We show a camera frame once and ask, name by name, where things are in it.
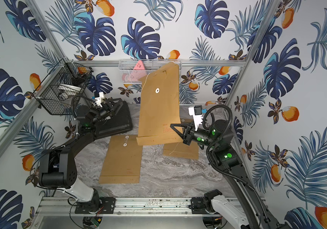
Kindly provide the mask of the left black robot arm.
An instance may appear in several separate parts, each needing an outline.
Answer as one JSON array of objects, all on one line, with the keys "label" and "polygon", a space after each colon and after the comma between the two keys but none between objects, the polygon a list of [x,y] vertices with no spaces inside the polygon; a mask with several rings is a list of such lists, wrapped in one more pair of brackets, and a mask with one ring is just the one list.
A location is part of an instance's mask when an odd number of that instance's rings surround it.
[{"label": "left black robot arm", "polygon": [[80,203],[95,201],[94,189],[77,177],[75,157],[88,144],[102,138],[97,129],[104,125],[104,121],[114,117],[122,106],[121,99],[107,99],[93,107],[74,108],[73,116],[81,125],[81,133],[55,149],[42,152],[38,185],[62,191]]}]

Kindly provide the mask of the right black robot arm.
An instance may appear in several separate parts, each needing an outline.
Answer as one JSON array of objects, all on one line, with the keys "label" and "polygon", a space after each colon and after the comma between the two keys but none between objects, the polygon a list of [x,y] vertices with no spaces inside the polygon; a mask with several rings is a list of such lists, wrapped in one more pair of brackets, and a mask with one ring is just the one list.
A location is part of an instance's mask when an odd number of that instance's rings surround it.
[{"label": "right black robot arm", "polygon": [[290,228],[287,223],[278,222],[251,185],[239,154],[230,145],[234,135],[229,121],[214,121],[209,129],[195,128],[194,122],[171,124],[170,127],[183,143],[197,142],[206,149],[209,165],[224,176],[241,204],[239,209],[220,191],[213,190],[203,198],[206,212],[220,214],[235,229]]}]

